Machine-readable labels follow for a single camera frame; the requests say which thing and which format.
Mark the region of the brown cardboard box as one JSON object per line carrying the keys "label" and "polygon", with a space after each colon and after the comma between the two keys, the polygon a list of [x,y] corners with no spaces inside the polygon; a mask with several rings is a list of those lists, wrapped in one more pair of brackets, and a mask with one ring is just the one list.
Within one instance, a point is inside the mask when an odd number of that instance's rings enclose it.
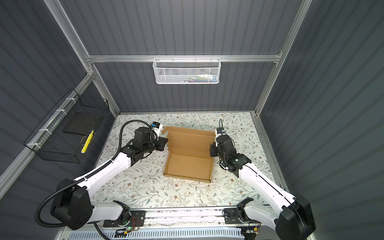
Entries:
{"label": "brown cardboard box", "polygon": [[167,134],[169,140],[169,155],[163,175],[210,183],[214,165],[214,159],[210,156],[210,145],[215,141],[214,132],[165,127],[163,133]]}

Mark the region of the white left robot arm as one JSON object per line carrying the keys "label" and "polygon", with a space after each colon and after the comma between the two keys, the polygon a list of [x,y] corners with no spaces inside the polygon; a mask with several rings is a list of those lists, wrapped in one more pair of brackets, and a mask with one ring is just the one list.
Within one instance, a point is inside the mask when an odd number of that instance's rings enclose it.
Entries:
{"label": "white left robot arm", "polygon": [[118,150],[115,158],[89,173],[58,185],[58,193],[51,206],[51,215],[72,230],[100,221],[118,221],[121,227],[131,223],[130,208],[117,200],[93,203],[91,197],[108,181],[132,167],[153,151],[164,151],[168,139],[160,136],[163,125],[154,122],[150,128],[135,130],[131,143]]}

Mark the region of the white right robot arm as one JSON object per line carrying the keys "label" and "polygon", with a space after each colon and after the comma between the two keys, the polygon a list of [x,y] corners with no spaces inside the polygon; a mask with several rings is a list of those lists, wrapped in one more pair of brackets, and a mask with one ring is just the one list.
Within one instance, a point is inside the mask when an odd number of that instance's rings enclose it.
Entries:
{"label": "white right robot arm", "polygon": [[233,140],[217,128],[210,155],[220,159],[220,167],[253,187],[268,207],[247,197],[237,204],[242,223],[258,221],[276,231],[281,240],[305,240],[315,230],[311,205],[304,197],[295,197],[266,177],[245,155],[237,153]]}

